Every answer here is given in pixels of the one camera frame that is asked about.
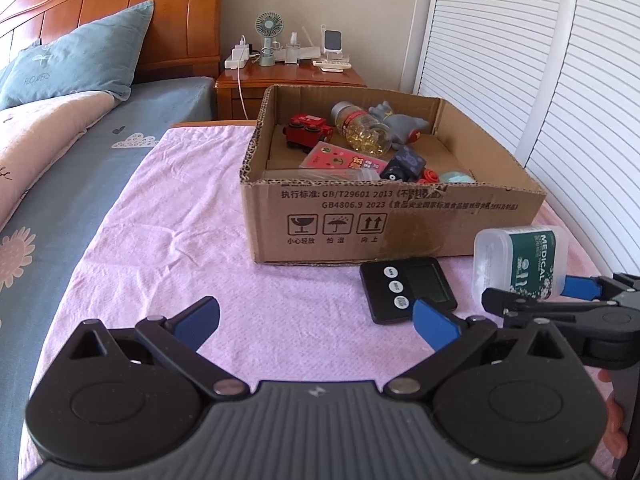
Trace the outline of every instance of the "red toy car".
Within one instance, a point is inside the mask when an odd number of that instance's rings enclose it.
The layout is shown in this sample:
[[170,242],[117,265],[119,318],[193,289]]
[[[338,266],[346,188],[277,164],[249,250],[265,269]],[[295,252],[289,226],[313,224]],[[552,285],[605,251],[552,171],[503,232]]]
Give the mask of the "red toy car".
[[326,119],[297,114],[284,127],[284,134],[287,136],[287,146],[302,148],[302,151],[309,153],[319,141],[329,142],[334,129],[326,124]]

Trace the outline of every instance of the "gray bed sheet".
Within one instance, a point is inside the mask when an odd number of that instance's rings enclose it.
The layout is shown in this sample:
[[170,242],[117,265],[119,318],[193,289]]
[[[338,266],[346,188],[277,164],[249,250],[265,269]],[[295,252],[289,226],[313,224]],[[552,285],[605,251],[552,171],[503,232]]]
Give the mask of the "gray bed sheet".
[[211,120],[211,102],[210,78],[134,85],[128,101],[91,127],[34,184],[0,232],[0,251],[2,240],[22,228],[35,235],[33,261],[11,287],[0,290],[0,480],[17,478],[31,381],[76,264],[154,142],[172,124]]

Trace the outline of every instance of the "pink blanket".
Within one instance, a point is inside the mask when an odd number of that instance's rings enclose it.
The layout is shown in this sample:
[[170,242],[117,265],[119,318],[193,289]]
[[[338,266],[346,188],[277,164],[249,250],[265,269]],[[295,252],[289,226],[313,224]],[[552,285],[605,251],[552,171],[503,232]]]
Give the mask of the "pink blanket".
[[[78,263],[44,343],[38,383],[78,323],[131,327],[210,295],[217,332],[200,353],[255,388],[261,379],[375,379],[382,386],[430,347],[410,323],[372,322],[358,267],[276,267],[250,257],[238,172],[253,129],[176,128],[149,153]],[[544,205],[536,222],[561,225]],[[570,235],[569,272],[597,274]],[[484,312],[470,294],[472,257],[440,260],[457,314]],[[606,451],[596,456],[609,471]],[[38,463],[23,432],[20,477]]]

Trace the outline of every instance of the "black digital timer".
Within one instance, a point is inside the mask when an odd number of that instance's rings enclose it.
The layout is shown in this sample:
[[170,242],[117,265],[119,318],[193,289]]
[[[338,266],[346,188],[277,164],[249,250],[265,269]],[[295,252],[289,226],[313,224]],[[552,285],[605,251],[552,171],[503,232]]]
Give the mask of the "black digital timer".
[[378,324],[411,319],[418,298],[446,310],[458,306],[436,258],[362,264],[360,277],[371,317]]

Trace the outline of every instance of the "nightstand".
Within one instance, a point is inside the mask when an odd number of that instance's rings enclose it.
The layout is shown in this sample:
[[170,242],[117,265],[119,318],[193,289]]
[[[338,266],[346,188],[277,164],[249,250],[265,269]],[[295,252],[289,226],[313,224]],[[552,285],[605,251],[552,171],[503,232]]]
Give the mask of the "nightstand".
[[[322,72],[310,62],[300,65],[276,63],[274,66],[249,62],[240,69],[240,83],[249,119],[258,117],[264,91],[271,85],[366,86],[353,68],[344,72]],[[244,119],[238,92],[238,70],[227,69],[220,75],[216,80],[216,94],[219,120]]]

